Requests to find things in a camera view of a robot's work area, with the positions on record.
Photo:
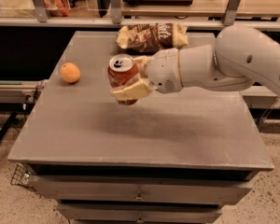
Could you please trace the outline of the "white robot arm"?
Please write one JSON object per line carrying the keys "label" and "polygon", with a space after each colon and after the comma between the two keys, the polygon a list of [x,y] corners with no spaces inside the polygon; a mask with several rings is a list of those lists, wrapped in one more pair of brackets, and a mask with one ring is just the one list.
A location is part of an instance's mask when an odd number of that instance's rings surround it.
{"label": "white robot arm", "polygon": [[108,71],[120,85],[111,94],[120,103],[186,87],[242,91],[258,82],[280,97],[280,44],[247,26],[224,28],[214,45],[162,49],[150,57],[119,54]]}

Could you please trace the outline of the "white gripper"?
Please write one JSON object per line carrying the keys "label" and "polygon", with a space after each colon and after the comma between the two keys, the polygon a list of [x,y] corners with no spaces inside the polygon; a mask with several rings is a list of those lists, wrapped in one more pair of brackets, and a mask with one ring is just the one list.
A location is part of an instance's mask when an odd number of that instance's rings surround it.
{"label": "white gripper", "polygon": [[134,57],[141,77],[134,84],[111,94],[118,101],[138,100],[149,96],[155,89],[160,93],[172,93],[182,90],[178,66],[178,49],[163,49],[153,56]]}

